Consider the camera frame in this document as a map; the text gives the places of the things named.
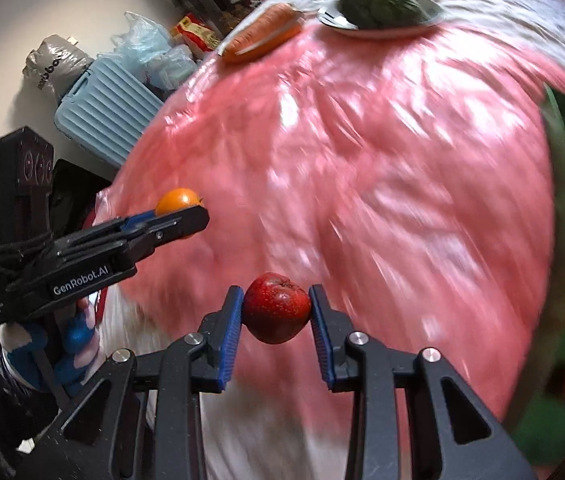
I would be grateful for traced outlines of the blue gloved left hand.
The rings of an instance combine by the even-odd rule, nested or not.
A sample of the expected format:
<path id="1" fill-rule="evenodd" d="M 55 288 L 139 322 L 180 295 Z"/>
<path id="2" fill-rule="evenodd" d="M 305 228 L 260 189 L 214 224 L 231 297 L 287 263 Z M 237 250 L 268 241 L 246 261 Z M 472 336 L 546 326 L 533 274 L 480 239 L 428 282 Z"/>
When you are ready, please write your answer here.
<path id="1" fill-rule="evenodd" d="M 22 385 L 72 398 L 101 358 L 95 307 L 83 298 L 51 318 L 4 324 L 0 346 L 7 370 Z"/>

